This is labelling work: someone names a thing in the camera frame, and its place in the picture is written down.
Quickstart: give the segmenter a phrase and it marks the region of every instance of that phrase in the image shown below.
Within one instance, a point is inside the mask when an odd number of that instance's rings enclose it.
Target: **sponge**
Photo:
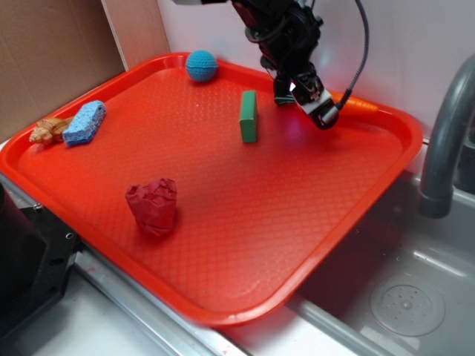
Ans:
[[[90,142],[105,115],[104,104],[96,100],[84,104],[75,115],[69,127],[63,131],[62,137],[68,147]]]
[[[258,139],[258,102],[256,92],[245,91],[240,105],[240,134],[244,143]]]

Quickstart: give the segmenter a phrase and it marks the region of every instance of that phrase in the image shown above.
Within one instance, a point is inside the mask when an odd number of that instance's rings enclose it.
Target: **gray faucet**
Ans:
[[[451,210],[453,186],[475,194],[475,55],[461,66],[445,94],[430,137],[418,210],[441,218]]]

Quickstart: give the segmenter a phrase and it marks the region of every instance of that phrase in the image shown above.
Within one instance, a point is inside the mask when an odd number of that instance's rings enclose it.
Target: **drain strainer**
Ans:
[[[440,294],[415,277],[395,277],[376,286],[371,310],[386,329],[404,336],[421,336],[444,320]]]

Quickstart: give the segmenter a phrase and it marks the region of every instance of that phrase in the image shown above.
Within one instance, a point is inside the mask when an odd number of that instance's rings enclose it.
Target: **tan toy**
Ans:
[[[36,123],[30,135],[30,142],[42,143],[49,145],[52,142],[62,142],[62,132],[68,128],[74,116],[69,119],[58,119],[56,117],[48,117]]]

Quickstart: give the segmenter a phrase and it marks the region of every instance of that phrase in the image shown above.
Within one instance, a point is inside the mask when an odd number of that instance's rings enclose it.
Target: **green block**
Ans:
[[[240,104],[240,134],[244,143],[258,140],[258,101],[256,92],[245,91]]]

